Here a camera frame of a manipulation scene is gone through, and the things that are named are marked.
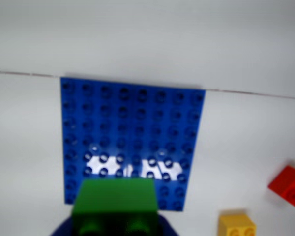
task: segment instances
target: dark blue lego brick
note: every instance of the dark blue lego brick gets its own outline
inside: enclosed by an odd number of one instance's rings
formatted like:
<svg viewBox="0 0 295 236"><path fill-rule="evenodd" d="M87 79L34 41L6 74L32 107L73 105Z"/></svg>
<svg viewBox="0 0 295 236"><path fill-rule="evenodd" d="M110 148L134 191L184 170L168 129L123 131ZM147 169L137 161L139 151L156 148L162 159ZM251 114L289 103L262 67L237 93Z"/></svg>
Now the dark blue lego brick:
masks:
<svg viewBox="0 0 295 236"><path fill-rule="evenodd" d="M64 194L83 178L154 178L182 211L205 91L61 78Z"/></svg>

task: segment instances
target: green lego brick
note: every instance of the green lego brick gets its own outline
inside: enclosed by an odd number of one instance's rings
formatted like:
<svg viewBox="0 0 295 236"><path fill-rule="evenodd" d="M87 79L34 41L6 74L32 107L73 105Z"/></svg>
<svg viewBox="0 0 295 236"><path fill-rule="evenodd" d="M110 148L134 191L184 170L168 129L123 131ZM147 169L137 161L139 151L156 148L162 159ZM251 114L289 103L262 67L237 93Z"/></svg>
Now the green lego brick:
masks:
<svg viewBox="0 0 295 236"><path fill-rule="evenodd" d="M152 179L86 179L73 207L73 228L79 236L154 236L157 209Z"/></svg>

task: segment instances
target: toy brick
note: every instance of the toy brick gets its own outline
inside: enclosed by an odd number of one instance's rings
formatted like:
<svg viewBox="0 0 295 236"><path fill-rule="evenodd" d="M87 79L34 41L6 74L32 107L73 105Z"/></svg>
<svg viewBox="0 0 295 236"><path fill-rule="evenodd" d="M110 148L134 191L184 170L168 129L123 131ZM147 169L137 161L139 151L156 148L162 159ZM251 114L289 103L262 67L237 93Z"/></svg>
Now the toy brick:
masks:
<svg viewBox="0 0 295 236"><path fill-rule="evenodd" d="M268 187L295 206L295 168L285 167Z"/></svg>
<svg viewBox="0 0 295 236"><path fill-rule="evenodd" d="M152 178L183 210L205 91L61 78L65 202L85 178Z"/></svg>
<svg viewBox="0 0 295 236"><path fill-rule="evenodd" d="M254 236L256 225L245 215L220 216L218 236Z"/></svg>
<svg viewBox="0 0 295 236"><path fill-rule="evenodd" d="M151 179L86 179L72 210L78 235L157 235Z"/></svg>

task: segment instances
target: white table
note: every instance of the white table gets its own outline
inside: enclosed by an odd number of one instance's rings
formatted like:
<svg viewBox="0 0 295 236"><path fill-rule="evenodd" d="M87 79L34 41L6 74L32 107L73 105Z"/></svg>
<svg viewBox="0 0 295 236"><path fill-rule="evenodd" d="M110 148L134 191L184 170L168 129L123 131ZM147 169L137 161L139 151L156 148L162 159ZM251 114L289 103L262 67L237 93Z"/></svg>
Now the white table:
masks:
<svg viewBox="0 0 295 236"><path fill-rule="evenodd" d="M0 75L0 236L45 236L63 203L59 78ZM295 165L295 100L208 92L185 211L161 212L181 236L216 236L246 211L257 236L295 236L295 208L267 189Z"/></svg>

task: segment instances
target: red lego brick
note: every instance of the red lego brick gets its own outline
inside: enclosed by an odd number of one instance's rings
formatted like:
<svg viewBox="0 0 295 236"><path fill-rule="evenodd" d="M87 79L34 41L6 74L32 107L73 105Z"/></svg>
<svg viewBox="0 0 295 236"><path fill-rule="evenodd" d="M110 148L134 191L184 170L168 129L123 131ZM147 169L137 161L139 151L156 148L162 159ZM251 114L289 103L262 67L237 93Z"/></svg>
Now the red lego brick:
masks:
<svg viewBox="0 0 295 236"><path fill-rule="evenodd" d="M295 206L295 168L285 167L268 187Z"/></svg>

